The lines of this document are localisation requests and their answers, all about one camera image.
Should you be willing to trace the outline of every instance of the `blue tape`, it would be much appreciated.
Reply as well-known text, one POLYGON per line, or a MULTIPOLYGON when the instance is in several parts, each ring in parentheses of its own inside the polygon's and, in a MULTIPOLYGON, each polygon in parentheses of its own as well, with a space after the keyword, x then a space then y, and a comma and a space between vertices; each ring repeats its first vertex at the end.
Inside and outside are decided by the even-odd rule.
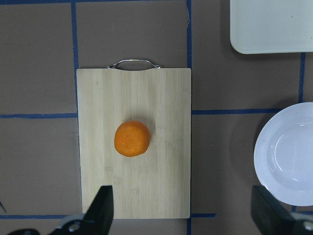
POLYGON ((300 80, 299 80, 299 96, 298 96, 299 103, 303 102, 304 71, 305 71, 305 52, 301 53, 301 60, 300 60, 300 80))
POLYGON ((221 115, 221 114, 275 114, 282 109, 221 109, 192 110, 191 115, 221 115))
POLYGON ((191 217, 187 219, 187 235, 191 235, 191 217))
POLYGON ((216 213, 193 213, 191 214, 191 218, 215 218, 217 216, 216 213))
POLYGON ((77 40, 77 21, 76 21, 76 3, 72 2, 70 5, 72 14, 72 39, 73 39, 73 63, 74 63, 74 84, 75 84, 75 98, 76 98, 76 112, 78 112, 78 99, 77 99, 77 74, 79 68, 78 61, 78 40, 77 40))
POLYGON ((191 26, 191 0, 187 0, 188 27, 187 27, 187 67, 192 68, 192 26, 191 26))
POLYGON ((63 219, 67 215, 46 214, 46 215, 0 215, 0 219, 63 219))
POLYGON ((0 5, 69 3, 71 0, 0 0, 0 5))
POLYGON ((76 3, 76 2, 106 2, 106 1, 141 1, 141 0, 0 0, 0 5, 76 3))
POLYGON ((48 118, 77 118, 77 113, 67 114, 0 114, 0 118, 26 118, 26 119, 48 119, 48 118))

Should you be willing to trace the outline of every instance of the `white tray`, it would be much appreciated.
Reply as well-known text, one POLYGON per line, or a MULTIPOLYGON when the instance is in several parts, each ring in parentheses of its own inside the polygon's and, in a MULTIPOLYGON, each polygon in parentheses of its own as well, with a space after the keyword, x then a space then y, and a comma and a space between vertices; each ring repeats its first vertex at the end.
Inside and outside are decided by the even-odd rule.
POLYGON ((230 0, 230 42, 242 54, 313 51, 313 0, 230 0))

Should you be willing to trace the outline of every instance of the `bamboo cutting board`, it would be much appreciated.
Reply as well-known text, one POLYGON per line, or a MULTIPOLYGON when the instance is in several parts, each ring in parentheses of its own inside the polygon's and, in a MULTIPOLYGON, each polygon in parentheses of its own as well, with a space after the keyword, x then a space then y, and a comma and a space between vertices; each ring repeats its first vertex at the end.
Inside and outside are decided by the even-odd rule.
POLYGON ((83 212, 113 185, 114 218, 189 218, 191 70, 77 70, 83 212), (127 158, 114 148, 118 126, 138 120, 148 150, 127 158))

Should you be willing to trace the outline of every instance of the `white plate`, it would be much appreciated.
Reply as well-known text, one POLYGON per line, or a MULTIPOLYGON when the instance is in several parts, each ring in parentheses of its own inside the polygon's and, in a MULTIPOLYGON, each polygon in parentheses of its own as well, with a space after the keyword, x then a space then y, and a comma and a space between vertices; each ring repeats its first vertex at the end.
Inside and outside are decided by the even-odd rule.
POLYGON ((254 167, 279 201, 313 205, 313 102, 292 105, 268 121, 255 144, 254 167))

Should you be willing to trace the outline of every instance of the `metal handle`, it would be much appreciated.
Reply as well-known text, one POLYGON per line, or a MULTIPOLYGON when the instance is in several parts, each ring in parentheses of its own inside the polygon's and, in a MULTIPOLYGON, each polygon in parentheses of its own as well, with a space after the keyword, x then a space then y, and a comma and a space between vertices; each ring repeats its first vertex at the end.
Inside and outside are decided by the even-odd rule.
POLYGON ((144 62, 148 62, 150 65, 152 65, 152 66, 153 66, 154 68, 156 68, 156 69, 162 68, 162 66, 156 65, 156 64, 150 62, 149 60, 134 60, 134 59, 130 59, 130 60, 121 60, 121 61, 115 63, 114 65, 107 66, 107 69, 115 69, 120 63, 125 62, 125 61, 137 61, 137 62, 138 62, 138 61, 139 61, 139 62, 144 61, 144 62))

